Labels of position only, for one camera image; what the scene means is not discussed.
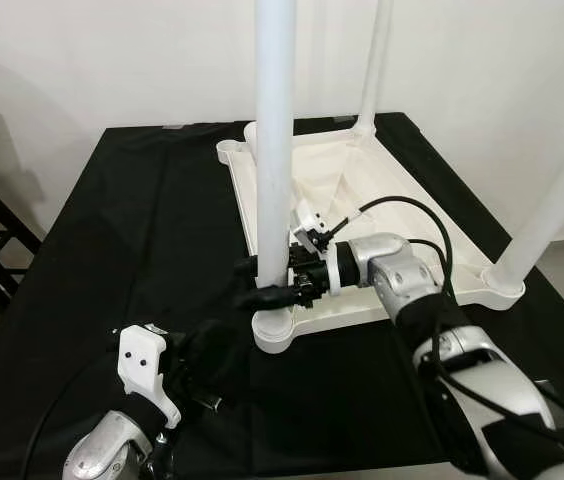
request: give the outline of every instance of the white wall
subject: white wall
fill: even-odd
[[[375,1],[298,3],[298,116],[355,112]],[[0,0],[0,193],[48,229],[104,128],[253,118],[253,17],[253,0]],[[388,55],[380,110],[514,231],[564,160],[564,0],[396,0]]]

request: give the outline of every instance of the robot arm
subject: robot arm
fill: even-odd
[[[222,401],[197,381],[234,353],[216,345],[218,325],[207,322],[188,336],[154,325],[122,330],[117,372],[127,395],[71,450],[63,480],[175,478],[176,428],[203,408],[217,412]]]
[[[488,478],[564,478],[564,449],[555,441],[519,428],[510,417],[467,395],[467,391],[504,407],[525,422],[554,428],[553,418],[540,392],[480,327],[471,325],[461,309],[443,293],[426,264],[413,254],[409,242],[380,233],[326,244],[323,231],[296,212],[294,234],[302,245],[290,250],[289,268],[294,282],[268,287],[239,299],[255,309],[293,304],[311,307],[330,291],[357,285],[372,286],[390,319],[412,352],[427,408],[451,462],[461,470]],[[338,278],[320,249],[337,252]],[[254,273],[257,258],[239,268]],[[434,339],[439,342],[435,368]]]

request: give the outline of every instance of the black tablecloth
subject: black tablecloth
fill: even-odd
[[[379,115],[378,138],[491,258],[506,232],[403,114]],[[215,144],[244,122],[107,130],[0,324],[0,479],[15,478],[31,431],[110,331],[153,322],[188,331],[206,318],[250,340],[230,308],[246,254],[228,169]],[[346,128],[296,122],[297,133]],[[564,301],[534,270],[510,310],[465,308],[533,379],[564,397]],[[32,464],[59,478],[73,444],[122,396],[114,356],[62,398]],[[296,339],[282,355],[250,345],[236,403],[206,415],[176,448],[185,478],[249,478],[445,460],[408,355],[389,322]]]

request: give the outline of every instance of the white pole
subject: white pole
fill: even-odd
[[[524,278],[563,223],[564,166],[522,230],[511,240],[497,263],[483,273],[486,283],[507,295],[522,291]]]
[[[392,9],[393,0],[378,0],[373,26],[373,39],[371,40],[371,50],[369,51],[369,61],[362,92],[362,105],[360,106],[358,121],[353,127],[361,135],[373,135],[375,133],[375,109],[378,104],[380,77],[386,56]]]
[[[293,77],[296,0],[256,3],[257,237],[259,287],[288,284]],[[286,348],[288,309],[256,312],[256,343],[269,353]]]

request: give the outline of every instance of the white bracket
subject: white bracket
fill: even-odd
[[[164,393],[158,373],[160,354],[166,350],[166,340],[149,330],[132,325],[120,332],[118,375],[127,394],[138,393],[153,403],[167,418],[166,428],[173,429],[182,419],[180,410]]]
[[[338,269],[338,250],[335,242],[329,242],[325,252],[320,252],[309,237],[309,232],[326,233],[327,229],[319,215],[313,213],[306,199],[298,201],[291,212],[291,233],[309,253],[317,253],[326,262],[329,273],[329,294],[338,296],[341,290],[340,270]]]

